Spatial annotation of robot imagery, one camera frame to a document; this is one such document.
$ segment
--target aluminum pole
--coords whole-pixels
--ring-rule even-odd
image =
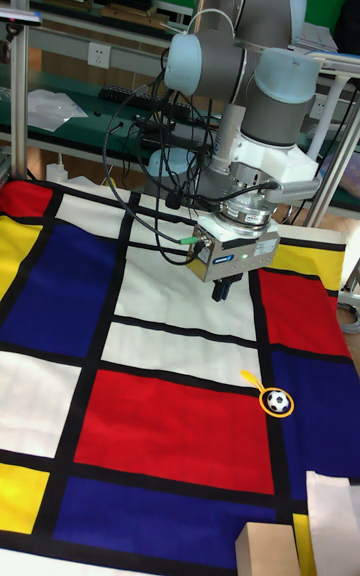
[[[29,10],[29,0],[11,0],[14,10]],[[28,120],[29,28],[11,43],[11,159],[12,177],[26,179]]]
[[[356,103],[339,147],[305,219],[305,227],[319,227],[360,139],[360,100]]]

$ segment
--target red square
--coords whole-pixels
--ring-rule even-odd
[[[19,218],[41,217],[52,194],[51,189],[15,180],[0,189],[0,211]]]
[[[99,371],[75,462],[274,493],[257,398]]]
[[[270,343],[319,354],[349,356],[320,280],[259,270]]]

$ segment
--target white paper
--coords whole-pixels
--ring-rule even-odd
[[[55,132],[70,118],[87,118],[87,114],[67,94],[36,89],[28,95],[28,123]]]
[[[360,487],[315,472],[306,483],[317,576],[359,576]]]

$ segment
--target cardboard box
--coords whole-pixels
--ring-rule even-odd
[[[300,576],[290,525],[247,523],[235,549],[238,576]]]

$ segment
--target white square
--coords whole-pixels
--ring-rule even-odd
[[[95,236],[118,238],[124,210],[64,194],[56,218],[76,225]]]
[[[0,449],[54,458],[79,367],[0,352]]]
[[[249,387],[240,376],[243,369],[261,380],[256,349],[121,323],[111,324],[102,358],[129,367],[176,372],[236,387]]]
[[[225,302],[212,300],[212,292],[213,283],[203,283],[187,267],[170,265],[159,252],[131,247],[115,314],[255,342],[248,275],[231,286]]]

